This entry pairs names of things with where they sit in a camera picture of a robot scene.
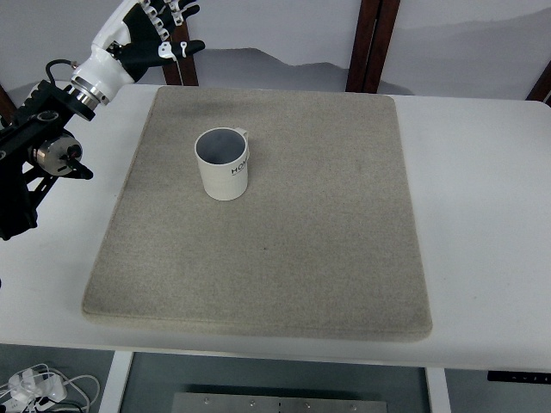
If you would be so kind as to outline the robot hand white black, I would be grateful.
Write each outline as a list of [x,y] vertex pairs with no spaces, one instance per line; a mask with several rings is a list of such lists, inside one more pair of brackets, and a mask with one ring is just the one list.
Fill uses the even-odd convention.
[[201,40],[174,37],[199,10],[196,1],[122,2],[92,40],[91,55],[73,72],[68,91],[91,108],[106,105],[150,68],[203,50]]

